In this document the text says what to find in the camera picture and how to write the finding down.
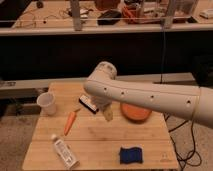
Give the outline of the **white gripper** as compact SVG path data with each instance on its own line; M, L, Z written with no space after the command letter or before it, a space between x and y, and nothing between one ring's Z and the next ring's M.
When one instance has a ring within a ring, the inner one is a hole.
M111 109L112 101L111 100L93 96L92 103L102 112L106 121L113 120L113 111Z

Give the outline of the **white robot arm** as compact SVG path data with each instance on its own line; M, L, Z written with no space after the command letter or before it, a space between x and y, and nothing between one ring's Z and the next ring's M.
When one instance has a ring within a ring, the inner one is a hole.
M84 90L96 97L144 107L194 121L213 129L213 89L189 85L125 82L117 70L100 62L84 82Z

